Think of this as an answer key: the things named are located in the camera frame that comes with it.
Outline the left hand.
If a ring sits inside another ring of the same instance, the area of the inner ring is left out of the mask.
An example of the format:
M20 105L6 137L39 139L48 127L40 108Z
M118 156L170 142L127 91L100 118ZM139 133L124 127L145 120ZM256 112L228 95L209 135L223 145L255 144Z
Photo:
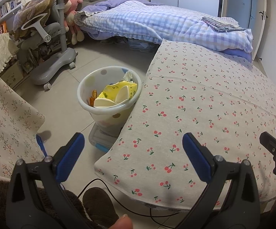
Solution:
M109 229L133 229L133 222L127 214L124 214Z

